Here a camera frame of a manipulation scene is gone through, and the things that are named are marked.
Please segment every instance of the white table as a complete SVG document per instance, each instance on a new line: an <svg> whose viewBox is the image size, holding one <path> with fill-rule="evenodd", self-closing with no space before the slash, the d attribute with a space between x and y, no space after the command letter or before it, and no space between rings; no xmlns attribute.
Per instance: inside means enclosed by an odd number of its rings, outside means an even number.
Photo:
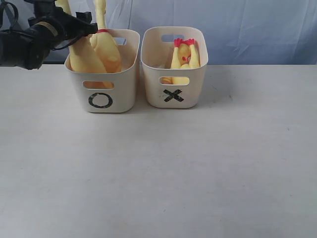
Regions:
<svg viewBox="0 0 317 238"><path fill-rule="evenodd" d="M1 238L314 238L317 67L210 66L199 104L83 111L0 68Z"/></svg>

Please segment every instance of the white backdrop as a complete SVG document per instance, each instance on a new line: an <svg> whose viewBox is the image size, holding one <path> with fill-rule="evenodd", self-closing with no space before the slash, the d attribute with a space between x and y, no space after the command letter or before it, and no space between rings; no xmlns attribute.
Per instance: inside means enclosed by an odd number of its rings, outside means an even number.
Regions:
<svg viewBox="0 0 317 238"><path fill-rule="evenodd" d="M32 5L19 8L22 28ZM69 0L72 13L91 11L94 0ZM154 26L196 27L205 35L209 64L316 64L317 0L108 0L109 28L132 29L143 36ZM48 60L65 60L68 50Z"/></svg>

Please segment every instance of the black robotic arm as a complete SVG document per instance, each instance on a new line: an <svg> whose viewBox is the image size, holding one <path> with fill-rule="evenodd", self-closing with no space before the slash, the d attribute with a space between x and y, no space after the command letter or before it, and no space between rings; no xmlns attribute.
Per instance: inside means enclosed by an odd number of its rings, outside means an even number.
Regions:
<svg viewBox="0 0 317 238"><path fill-rule="evenodd" d="M14 10L14 23L7 30L0 31L0 66L38 69L51 50L61 50L74 44L81 37L98 31L92 21L91 12L77 12L73 17L55 5L56 0L24 0L33 4L35 17L29 18L29 28L24 31L14 29L18 20L18 10L10 2L0 5L0 28L4 8L10 5ZM63 41L70 42L57 49Z"/></svg>

